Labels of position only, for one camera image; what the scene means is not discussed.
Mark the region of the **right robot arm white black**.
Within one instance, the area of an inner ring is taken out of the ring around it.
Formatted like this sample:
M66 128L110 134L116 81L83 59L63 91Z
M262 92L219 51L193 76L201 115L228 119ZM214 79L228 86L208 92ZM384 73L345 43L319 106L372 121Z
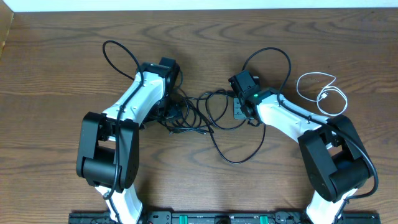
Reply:
M262 89L247 70L229 80L243 114L272 126L299 144L315 193L305 214L310 223L337 223L348 200L376 170L351 120L313 114L275 89Z

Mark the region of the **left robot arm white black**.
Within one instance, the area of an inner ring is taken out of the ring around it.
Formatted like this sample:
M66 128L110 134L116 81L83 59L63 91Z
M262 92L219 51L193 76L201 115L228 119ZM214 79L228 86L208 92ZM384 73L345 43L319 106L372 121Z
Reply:
M102 113L87 113L81 124L76 173L103 196L110 217L118 223L138 223L143 204L133 182L139 168L139 130L151 121L179 119L171 99L180 66L176 60L143 63L133 84Z

